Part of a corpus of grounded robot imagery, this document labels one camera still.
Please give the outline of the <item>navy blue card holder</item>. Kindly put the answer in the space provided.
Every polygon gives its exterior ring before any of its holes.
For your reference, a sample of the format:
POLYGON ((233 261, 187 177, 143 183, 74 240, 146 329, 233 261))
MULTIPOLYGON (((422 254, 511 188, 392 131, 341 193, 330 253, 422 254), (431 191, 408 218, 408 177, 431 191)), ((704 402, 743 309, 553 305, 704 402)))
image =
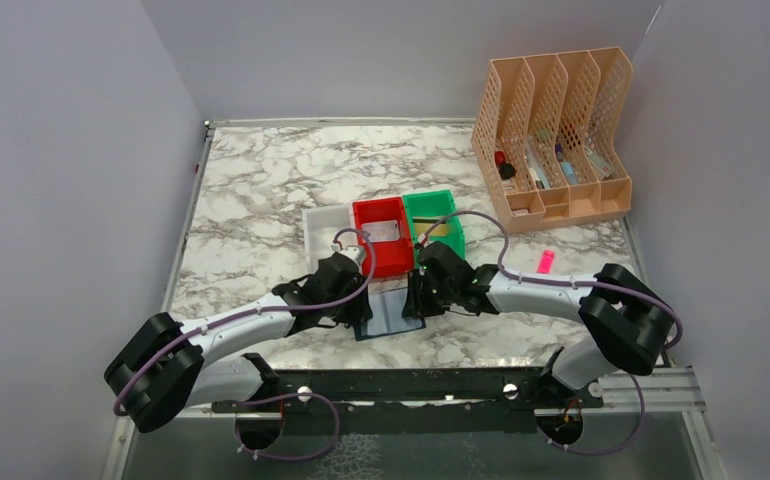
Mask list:
POLYGON ((370 295, 372 318, 354 327, 355 340, 361 342, 425 329, 424 320, 403 316, 407 297, 406 288, 370 295))

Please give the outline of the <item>white plastic bin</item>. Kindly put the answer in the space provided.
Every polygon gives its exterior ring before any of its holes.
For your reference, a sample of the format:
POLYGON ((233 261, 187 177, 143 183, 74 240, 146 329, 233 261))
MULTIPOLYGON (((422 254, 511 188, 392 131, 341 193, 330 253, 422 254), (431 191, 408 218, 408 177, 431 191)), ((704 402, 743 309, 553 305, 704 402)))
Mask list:
POLYGON ((308 271, 314 273, 319 260, 332 253, 332 240, 341 229, 353 228, 350 204, 330 205, 302 210, 304 253, 308 271))

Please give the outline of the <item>peach file organizer rack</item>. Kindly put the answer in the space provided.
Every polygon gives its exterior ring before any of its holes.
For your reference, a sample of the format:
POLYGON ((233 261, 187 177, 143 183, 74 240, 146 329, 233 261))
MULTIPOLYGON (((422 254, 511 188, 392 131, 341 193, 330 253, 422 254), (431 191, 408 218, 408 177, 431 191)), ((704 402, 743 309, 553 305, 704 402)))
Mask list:
POLYGON ((618 220, 632 205, 633 185, 614 145, 632 83, 619 47, 492 59, 472 147, 497 219, 511 233, 618 220), (525 158, 529 141, 550 182, 538 189, 525 158), (599 180, 583 146, 616 169, 599 180), (501 150, 517 169, 502 181, 501 150))

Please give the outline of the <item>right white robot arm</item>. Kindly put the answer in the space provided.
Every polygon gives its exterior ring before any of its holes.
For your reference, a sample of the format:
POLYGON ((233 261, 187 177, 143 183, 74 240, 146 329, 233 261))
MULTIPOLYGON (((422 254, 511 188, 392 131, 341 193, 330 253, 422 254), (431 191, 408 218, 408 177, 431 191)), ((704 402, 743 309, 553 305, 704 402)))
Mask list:
POLYGON ((448 245, 418 251, 408 277, 407 317, 458 306, 470 315, 535 313, 580 322, 586 339, 557 350, 538 380, 540 398, 561 407, 596 379, 623 371, 650 375, 678 328, 671 309, 625 267, 607 263, 591 277, 526 275, 501 264, 472 267, 448 245))

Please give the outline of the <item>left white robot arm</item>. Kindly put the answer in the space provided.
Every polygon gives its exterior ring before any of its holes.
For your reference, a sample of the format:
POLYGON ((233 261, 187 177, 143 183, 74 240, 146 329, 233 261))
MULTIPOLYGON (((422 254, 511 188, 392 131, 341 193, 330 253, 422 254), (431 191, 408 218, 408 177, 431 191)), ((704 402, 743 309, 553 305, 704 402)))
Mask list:
POLYGON ((148 318, 105 369, 115 394, 113 412, 130 418, 141 433, 159 429, 185 407, 226 400, 237 393, 259 411, 274 401, 275 384, 247 360, 232 372, 214 363, 268 340, 321 327, 360 325, 371 319, 366 251, 339 249, 309 275, 280 284, 260 299, 212 317, 176 320, 168 312, 148 318))

